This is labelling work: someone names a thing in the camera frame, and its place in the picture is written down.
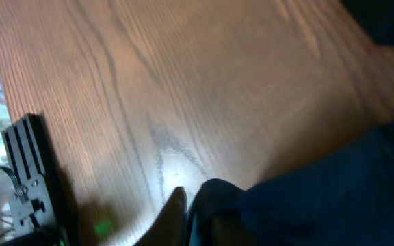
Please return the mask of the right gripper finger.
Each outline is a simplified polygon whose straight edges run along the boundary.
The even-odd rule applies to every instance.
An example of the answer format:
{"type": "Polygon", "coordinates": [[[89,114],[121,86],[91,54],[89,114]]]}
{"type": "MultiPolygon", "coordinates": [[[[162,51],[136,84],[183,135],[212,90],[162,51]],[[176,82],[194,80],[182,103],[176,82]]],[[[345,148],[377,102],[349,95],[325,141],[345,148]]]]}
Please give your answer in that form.
{"type": "Polygon", "coordinates": [[[185,245],[187,200],[183,187],[176,187],[152,226],[135,246],[185,245]]]}

